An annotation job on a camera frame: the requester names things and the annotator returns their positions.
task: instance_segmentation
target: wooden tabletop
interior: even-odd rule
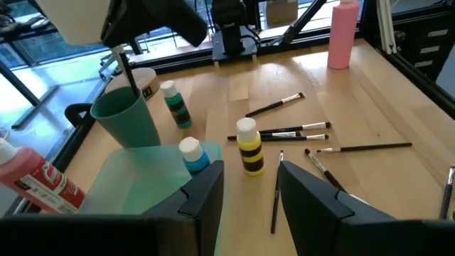
[[[157,92],[147,105],[162,144],[192,136],[218,142],[225,161],[222,255],[295,255],[279,206],[277,231],[270,220],[278,153],[325,180],[304,157],[305,148],[412,142],[412,148],[320,155],[344,188],[399,219],[438,217],[449,167],[455,163],[455,122],[364,40],[357,40],[350,68],[329,70],[326,46],[265,55],[234,63],[160,75],[175,80],[193,118],[178,129]],[[260,129],[330,121],[329,141],[264,142],[264,175],[243,174],[235,123],[250,110],[298,92],[306,95],[256,117]],[[88,190],[107,156],[120,146],[97,123],[66,175]],[[452,197],[450,212],[455,210]]]

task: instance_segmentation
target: green cup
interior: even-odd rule
[[[90,106],[90,115],[124,148],[159,146],[158,131],[139,89],[138,95],[134,96],[130,87],[121,87],[101,96],[93,105],[71,105],[65,115],[76,126],[75,119],[80,120],[79,113],[83,111],[83,106],[85,111]]]

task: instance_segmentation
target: red label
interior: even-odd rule
[[[76,208],[84,200],[85,193],[44,159],[30,175]]]

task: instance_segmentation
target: yellow paint bottle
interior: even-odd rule
[[[248,176],[264,173],[261,135],[257,131],[256,121],[245,117],[237,121],[237,144],[240,148],[243,168]]]

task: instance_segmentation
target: white cap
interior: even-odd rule
[[[177,95],[176,83],[174,81],[166,81],[160,85],[164,97],[174,97]]]
[[[203,155],[202,147],[200,146],[199,141],[193,137],[186,137],[185,139],[182,139],[178,145],[178,149],[180,149],[183,159],[189,162],[197,161]]]
[[[6,140],[0,138],[0,164],[5,164],[17,153],[17,149]]]
[[[238,120],[237,136],[242,142],[253,142],[257,136],[256,121],[249,117]]]

